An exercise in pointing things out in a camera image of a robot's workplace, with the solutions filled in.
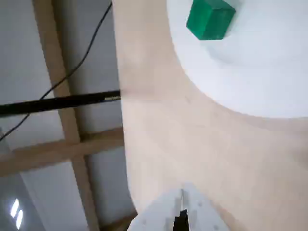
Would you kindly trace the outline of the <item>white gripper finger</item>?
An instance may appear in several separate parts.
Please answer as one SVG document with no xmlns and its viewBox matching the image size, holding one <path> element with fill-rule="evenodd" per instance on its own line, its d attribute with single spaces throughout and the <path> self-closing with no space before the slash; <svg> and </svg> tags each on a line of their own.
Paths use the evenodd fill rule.
<svg viewBox="0 0 308 231">
<path fill-rule="evenodd" d="M 187 211 L 191 231 L 229 230 L 211 201 L 191 183 L 182 186 L 182 209 Z"/>
<path fill-rule="evenodd" d="M 182 210 L 181 189 L 172 189 L 152 201 L 130 223 L 131 231 L 172 231 Z"/>
</svg>

